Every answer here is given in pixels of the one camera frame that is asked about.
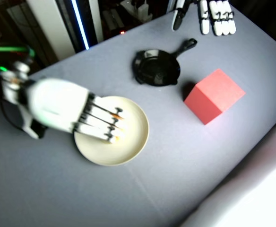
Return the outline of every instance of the frying pan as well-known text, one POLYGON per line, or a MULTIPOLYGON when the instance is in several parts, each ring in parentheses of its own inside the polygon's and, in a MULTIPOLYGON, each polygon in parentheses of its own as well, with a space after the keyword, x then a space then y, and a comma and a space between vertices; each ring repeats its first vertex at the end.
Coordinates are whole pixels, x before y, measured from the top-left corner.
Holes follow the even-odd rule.
POLYGON ((182 46, 170 54, 161 50, 140 51, 134 60, 134 73, 138 83, 152 86, 166 86, 177 84, 180 76, 180 65, 176 58, 183 52, 195 47, 197 41, 189 39, 182 46))

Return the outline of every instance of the cube side face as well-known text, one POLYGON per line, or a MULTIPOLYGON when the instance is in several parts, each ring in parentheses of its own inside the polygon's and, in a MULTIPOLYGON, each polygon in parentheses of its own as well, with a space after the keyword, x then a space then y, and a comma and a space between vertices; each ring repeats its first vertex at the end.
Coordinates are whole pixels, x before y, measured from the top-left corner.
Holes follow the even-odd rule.
POLYGON ((222 111, 196 86, 187 96, 184 103, 204 124, 209 123, 222 113, 222 111))
POLYGON ((196 85, 222 112, 237 102, 245 92, 221 69, 196 85))

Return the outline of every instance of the table surface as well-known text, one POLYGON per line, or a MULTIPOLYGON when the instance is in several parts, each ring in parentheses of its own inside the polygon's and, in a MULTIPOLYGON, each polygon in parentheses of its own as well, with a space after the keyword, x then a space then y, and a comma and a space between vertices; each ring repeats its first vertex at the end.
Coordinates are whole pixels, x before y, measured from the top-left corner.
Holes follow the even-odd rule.
POLYGON ((0 112, 0 226, 180 224, 276 123, 276 42, 235 15, 236 34, 201 35, 197 7, 191 6, 177 32, 170 13, 33 75, 132 99, 148 116, 149 140, 129 163, 97 166, 77 151, 70 134, 48 130, 34 140, 0 112), (136 52, 173 52, 188 38, 198 44, 179 56, 176 86, 135 81, 136 52), (183 103, 183 93, 217 68, 246 95, 205 126, 183 103))

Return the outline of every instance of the pink box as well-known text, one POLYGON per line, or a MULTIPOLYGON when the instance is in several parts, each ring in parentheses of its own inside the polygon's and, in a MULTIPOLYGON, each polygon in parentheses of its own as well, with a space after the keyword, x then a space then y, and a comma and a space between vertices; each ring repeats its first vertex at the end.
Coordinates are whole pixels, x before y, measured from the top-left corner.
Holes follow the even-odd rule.
POLYGON ((244 94, 245 92, 229 76, 217 69, 194 86, 184 103, 204 124, 207 124, 244 94))

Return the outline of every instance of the cream plate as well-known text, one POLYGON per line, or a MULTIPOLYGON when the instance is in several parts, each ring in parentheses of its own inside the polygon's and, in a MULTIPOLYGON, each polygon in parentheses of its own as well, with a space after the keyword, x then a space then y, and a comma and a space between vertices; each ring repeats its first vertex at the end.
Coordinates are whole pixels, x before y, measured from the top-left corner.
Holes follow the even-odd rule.
POLYGON ((110 144, 75 132, 75 143, 82 155, 91 162, 102 166, 117 166, 132 160, 140 153, 147 143, 149 124, 146 114, 133 101, 118 96, 108 96, 103 99, 129 113, 124 120, 127 125, 124 138, 110 144))

